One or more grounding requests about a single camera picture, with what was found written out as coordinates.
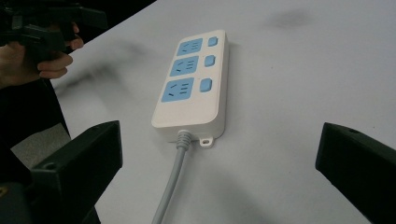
black device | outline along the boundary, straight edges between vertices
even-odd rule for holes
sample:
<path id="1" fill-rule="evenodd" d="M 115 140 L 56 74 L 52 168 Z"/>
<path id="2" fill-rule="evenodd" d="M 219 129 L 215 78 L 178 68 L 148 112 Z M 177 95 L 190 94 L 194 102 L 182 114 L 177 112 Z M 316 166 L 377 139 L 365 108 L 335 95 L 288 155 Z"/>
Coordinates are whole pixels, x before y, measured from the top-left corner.
<path id="1" fill-rule="evenodd" d="M 316 168 L 372 223 L 396 223 L 396 150 L 324 123 Z"/>
<path id="2" fill-rule="evenodd" d="M 64 0 L 0 1 L 0 46 L 18 41 L 35 63 L 51 59 L 51 51 L 67 51 L 65 41 L 75 39 L 72 22 L 107 28 L 106 13 Z M 57 24 L 60 29 L 50 29 Z"/>

electrical outlet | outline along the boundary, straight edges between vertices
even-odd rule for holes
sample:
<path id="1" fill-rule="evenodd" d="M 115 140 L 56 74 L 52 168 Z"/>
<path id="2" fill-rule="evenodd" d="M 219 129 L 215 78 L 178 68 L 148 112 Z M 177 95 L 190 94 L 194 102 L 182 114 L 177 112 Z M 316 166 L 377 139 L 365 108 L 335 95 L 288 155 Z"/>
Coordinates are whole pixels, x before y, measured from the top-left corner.
<path id="1" fill-rule="evenodd" d="M 162 102 L 172 102 L 189 99 L 191 96 L 193 77 L 169 81 L 163 92 Z"/>
<path id="2" fill-rule="evenodd" d="M 202 46 L 202 41 L 203 41 L 202 38 L 198 38 L 180 43 L 178 46 L 177 56 L 200 51 Z"/>
<path id="3" fill-rule="evenodd" d="M 171 77 L 194 73 L 197 69 L 198 56 L 175 60 L 172 66 Z"/>
<path id="4" fill-rule="evenodd" d="M 183 130 L 201 147 L 212 147 L 223 134 L 228 59 L 223 30 L 179 41 L 151 120 L 167 142 L 176 142 Z"/>

white power strip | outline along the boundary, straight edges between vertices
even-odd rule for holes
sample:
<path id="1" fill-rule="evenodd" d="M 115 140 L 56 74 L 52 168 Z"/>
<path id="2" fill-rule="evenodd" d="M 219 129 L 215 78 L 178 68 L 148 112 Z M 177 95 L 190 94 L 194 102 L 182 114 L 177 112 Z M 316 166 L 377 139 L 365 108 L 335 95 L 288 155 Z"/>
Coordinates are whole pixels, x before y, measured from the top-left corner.
<path id="1" fill-rule="evenodd" d="M 180 40 L 151 124 L 167 142 L 180 131 L 212 147 L 225 127 L 228 40 L 217 30 Z"/>

table surface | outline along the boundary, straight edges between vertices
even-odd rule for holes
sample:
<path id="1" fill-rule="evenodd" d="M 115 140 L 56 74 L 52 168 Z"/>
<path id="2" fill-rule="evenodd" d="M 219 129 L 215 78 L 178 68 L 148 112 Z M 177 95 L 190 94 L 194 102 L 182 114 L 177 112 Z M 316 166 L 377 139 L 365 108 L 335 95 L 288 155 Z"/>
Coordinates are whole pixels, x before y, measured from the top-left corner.
<path id="1" fill-rule="evenodd" d="M 315 169 L 324 122 L 396 148 L 396 2 L 158 0 L 52 80 L 72 138 L 119 120 L 123 167 L 103 223 L 151 223 L 177 154 L 151 126 L 177 43 L 230 41 L 226 127 L 186 154 L 163 223 L 369 223 Z"/>

hand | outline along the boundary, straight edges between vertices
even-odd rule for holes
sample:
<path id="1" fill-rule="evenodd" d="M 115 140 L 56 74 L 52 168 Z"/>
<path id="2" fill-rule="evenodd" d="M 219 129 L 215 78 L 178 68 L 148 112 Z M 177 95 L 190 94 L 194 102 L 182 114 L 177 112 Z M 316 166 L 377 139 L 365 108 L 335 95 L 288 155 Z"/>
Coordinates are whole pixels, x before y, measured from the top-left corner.
<path id="1" fill-rule="evenodd" d="M 78 26 L 73 23 L 73 30 L 77 34 Z M 66 42 L 72 50 L 84 46 L 83 40 L 76 35 L 76 39 Z M 73 62 L 73 58 L 63 52 L 52 52 L 53 60 L 34 64 L 26 56 L 25 46 L 18 42 L 10 42 L 0 47 L 0 89 L 8 86 L 19 86 L 38 80 L 41 77 L 58 78 L 67 73 L 66 66 Z"/>

